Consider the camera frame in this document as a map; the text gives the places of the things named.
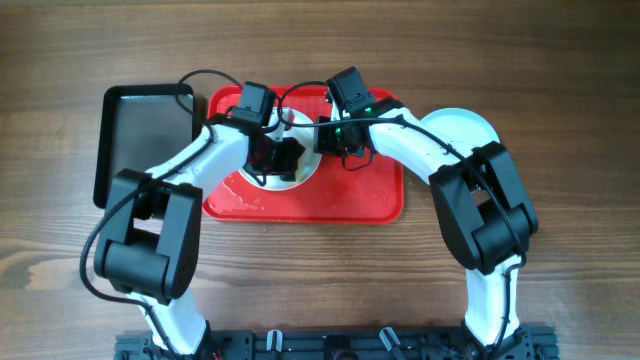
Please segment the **white plate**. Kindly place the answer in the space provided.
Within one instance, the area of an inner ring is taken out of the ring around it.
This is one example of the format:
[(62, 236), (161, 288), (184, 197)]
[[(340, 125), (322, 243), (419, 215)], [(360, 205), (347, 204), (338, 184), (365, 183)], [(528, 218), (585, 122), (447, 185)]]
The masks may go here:
[(254, 187), (266, 191), (285, 191), (301, 185), (314, 174), (322, 159), (322, 156), (313, 150), (313, 130), (305, 128), (306, 124), (312, 123), (310, 118), (302, 112), (289, 107), (283, 108), (282, 115), (286, 121), (296, 124), (296, 127), (287, 128), (285, 124), (280, 123), (274, 132), (267, 134), (267, 137), (276, 141), (281, 141), (286, 137), (293, 137), (304, 146), (305, 151), (298, 160), (298, 170), (295, 173), (296, 179), (294, 181), (283, 181), (278, 176), (268, 176), (266, 182), (257, 182), (243, 169), (239, 171), (241, 176)]

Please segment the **light blue plate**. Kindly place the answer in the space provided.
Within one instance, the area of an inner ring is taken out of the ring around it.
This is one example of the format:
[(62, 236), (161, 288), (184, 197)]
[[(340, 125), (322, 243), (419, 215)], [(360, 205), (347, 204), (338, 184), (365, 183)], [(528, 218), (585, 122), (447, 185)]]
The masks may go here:
[(453, 143), (482, 147), (490, 142), (500, 143), (498, 133), (481, 115), (463, 108), (435, 110), (421, 119), (434, 133), (444, 135)]

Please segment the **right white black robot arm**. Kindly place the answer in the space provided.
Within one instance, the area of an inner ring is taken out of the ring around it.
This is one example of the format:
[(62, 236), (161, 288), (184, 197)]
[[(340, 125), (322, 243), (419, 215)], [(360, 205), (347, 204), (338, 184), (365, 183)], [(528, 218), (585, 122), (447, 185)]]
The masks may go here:
[(517, 276), (539, 221), (515, 162), (491, 125), (461, 108), (418, 119), (400, 101), (385, 98), (355, 112), (334, 107), (315, 133), (324, 152), (368, 148), (430, 187), (442, 238), (466, 272), (467, 349), (483, 359), (513, 349), (521, 328)]

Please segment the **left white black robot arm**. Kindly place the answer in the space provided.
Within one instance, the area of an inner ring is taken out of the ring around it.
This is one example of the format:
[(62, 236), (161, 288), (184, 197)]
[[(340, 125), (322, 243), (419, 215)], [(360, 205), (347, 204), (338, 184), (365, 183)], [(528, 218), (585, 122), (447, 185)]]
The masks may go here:
[(114, 178), (102, 219), (84, 245), (79, 270), (96, 297), (138, 307), (151, 328), (139, 352), (151, 359), (217, 359), (210, 323), (189, 290), (200, 246), (203, 201), (258, 158), (271, 133), (297, 125), (297, 111), (267, 123), (216, 114), (173, 158)]

